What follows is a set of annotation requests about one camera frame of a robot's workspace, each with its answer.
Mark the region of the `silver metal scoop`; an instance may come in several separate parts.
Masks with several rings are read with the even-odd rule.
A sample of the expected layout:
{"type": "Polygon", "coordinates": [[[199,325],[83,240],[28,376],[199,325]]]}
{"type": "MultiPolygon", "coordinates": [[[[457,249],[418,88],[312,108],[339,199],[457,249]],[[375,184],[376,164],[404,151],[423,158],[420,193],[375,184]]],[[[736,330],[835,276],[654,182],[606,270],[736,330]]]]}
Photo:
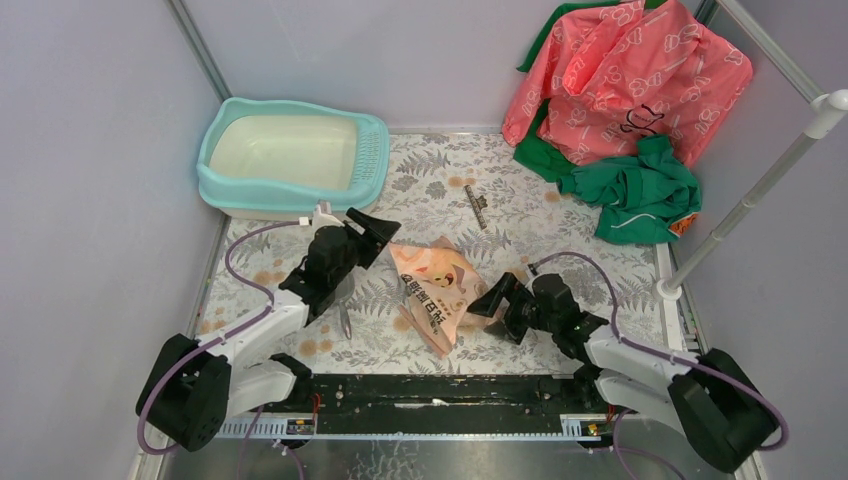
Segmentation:
{"type": "Polygon", "coordinates": [[[336,288],[334,293],[334,305],[338,311],[340,328],[347,340],[352,339],[352,324],[347,303],[355,290],[355,282],[352,276],[346,277],[336,288]]]}

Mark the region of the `pink cat litter bag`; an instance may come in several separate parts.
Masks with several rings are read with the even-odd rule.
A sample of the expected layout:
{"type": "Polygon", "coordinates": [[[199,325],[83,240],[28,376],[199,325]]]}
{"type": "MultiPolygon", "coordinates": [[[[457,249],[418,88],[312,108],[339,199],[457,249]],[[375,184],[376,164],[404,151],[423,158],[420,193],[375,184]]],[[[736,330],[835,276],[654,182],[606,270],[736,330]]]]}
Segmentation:
{"type": "Polygon", "coordinates": [[[489,286],[448,238],[426,247],[391,243],[389,251],[406,290],[401,315],[438,357],[451,353],[460,328],[483,329],[501,319],[500,312],[484,317],[468,311],[489,286]]]}

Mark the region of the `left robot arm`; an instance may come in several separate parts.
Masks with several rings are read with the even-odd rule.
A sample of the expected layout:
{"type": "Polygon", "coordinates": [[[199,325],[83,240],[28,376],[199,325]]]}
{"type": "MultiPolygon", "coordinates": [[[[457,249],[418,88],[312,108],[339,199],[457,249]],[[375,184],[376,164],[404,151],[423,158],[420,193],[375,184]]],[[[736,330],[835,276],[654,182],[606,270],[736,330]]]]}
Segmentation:
{"type": "Polygon", "coordinates": [[[309,401],[310,385],[294,360],[252,358],[271,342],[296,332],[328,310],[351,272],[368,269],[401,228],[398,221],[349,208],[338,219],[319,203],[296,222],[313,237],[298,265],[274,290],[247,280],[265,297],[260,307],[227,327],[198,338],[176,334],[162,346],[137,400],[136,439],[150,455],[168,453],[146,438],[152,426],[175,447],[194,452],[238,414],[278,403],[296,411],[309,401]]]}

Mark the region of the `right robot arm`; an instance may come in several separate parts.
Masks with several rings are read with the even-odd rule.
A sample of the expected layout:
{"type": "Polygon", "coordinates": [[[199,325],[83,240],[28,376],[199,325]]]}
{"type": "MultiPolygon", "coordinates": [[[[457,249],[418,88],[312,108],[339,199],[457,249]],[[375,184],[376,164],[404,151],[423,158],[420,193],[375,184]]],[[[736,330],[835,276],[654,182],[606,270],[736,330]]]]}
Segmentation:
{"type": "Polygon", "coordinates": [[[581,309],[558,274],[530,285],[505,273],[472,302],[468,313],[489,317],[487,332],[520,343],[547,332],[567,357],[581,362],[573,396],[583,410],[629,408],[679,432],[715,469],[732,473],[779,428],[775,414],[753,398],[756,389],[732,357],[648,353],[615,337],[609,320],[581,309]]]}

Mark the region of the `teal litter box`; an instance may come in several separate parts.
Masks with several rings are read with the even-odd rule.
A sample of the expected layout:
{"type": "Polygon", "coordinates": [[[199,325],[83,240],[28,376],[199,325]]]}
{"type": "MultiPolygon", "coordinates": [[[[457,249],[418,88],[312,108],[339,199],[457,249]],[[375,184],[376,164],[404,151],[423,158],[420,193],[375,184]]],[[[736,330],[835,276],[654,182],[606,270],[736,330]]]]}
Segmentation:
{"type": "Polygon", "coordinates": [[[369,212],[389,168],[380,118],[300,101],[225,100],[202,140],[201,198],[233,218],[295,220],[329,202],[369,212]]]}

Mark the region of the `floral patterned table mat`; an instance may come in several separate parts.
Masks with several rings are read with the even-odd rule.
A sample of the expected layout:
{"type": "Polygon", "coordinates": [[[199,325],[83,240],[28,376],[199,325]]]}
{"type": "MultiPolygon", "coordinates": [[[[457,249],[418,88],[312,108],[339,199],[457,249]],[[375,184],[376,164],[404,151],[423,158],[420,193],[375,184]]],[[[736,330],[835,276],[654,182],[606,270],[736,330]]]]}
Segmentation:
{"type": "MultiPolygon", "coordinates": [[[[598,239],[598,209],[561,195],[518,164],[497,135],[394,136],[386,184],[371,213],[400,222],[395,239],[402,244],[448,238],[488,284],[505,272],[526,279],[528,264],[538,262],[541,272],[562,275],[583,309],[616,313],[625,336],[665,343],[662,306],[653,293],[654,248],[598,239]],[[464,185],[487,200],[485,231],[464,185]]],[[[451,353],[440,358],[400,314],[406,295],[388,253],[353,278],[351,340],[332,309],[271,342],[258,358],[286,353],[316,373],[343,374],[565,374],[577,367],[549,334],[536,331],[514,345],[462,327],[451,353]]]]}

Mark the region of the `green cloth garment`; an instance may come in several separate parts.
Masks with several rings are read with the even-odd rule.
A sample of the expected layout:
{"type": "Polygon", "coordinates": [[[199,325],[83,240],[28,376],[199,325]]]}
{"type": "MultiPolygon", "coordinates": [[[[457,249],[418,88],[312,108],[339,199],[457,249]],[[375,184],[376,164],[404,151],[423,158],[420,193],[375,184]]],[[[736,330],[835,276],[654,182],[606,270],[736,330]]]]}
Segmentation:
{"type": "MultiPolygon", "coordinates": [[[[547,27],[529,53],[522,66],[524,77],[558,19],[547,27]]],[[[529,136],[557,150],[571,164],[571,170],[557,178],[557,187],[563,194],[600,208],[595,233],[607,242],[656,244],[675,241],[701,209],[702,194],[692,173],[693,166],[687,167],[675,158],[671,142],[665,135],[641,138],[634,155],[607,157],[587,165],[571,163],[533,131],[518,145],[529,136]]]]}

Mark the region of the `pink printed garment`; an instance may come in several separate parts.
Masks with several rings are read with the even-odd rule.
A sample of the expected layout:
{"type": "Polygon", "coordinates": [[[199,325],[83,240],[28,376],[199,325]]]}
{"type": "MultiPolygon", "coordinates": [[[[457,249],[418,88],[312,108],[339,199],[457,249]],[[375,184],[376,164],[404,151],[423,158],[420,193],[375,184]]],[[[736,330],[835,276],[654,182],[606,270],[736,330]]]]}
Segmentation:
{"type": "Polygon", "coordinates": [[[634,155],[660,134],[692,167],[752,76],[750,60],[678,1],[578,9],[547,34],[502,134],[517,146],[533,131],[576,165],[634,155]]]}

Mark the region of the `white pipe rack stand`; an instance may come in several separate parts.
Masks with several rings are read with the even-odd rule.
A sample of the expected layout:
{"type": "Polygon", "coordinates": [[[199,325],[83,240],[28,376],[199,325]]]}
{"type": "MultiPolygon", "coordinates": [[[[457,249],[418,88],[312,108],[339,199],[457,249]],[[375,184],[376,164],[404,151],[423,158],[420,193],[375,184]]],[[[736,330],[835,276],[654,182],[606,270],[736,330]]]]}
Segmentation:
{"type": "Polygon", "coordinates": [[[682,350],[687,348],[678,304],[683,296],[683,283],[688,275],[703,263],[791,168],[839,124],[847,114],[847,91],[840,89],[822,94],[810,101],[810,107],[814,111],[814,118],[808,126],[681,266],[674,265],[670,247],[656,248],[657,282],[654,284],[654,296],[662,306],[665,342],[669,347],[682,350]]]}

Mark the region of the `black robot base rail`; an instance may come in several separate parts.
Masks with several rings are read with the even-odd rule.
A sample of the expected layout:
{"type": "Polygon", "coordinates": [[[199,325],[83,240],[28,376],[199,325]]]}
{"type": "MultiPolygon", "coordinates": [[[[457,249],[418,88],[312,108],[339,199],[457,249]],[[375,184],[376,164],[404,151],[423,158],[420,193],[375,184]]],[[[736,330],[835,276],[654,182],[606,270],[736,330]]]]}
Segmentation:
{"type": "Polygon", "coordinates": [[[266,412],[303,414],[320,435],[542,436],[564,418],[621,412],[572,375],[315,374],[266,412]]]}

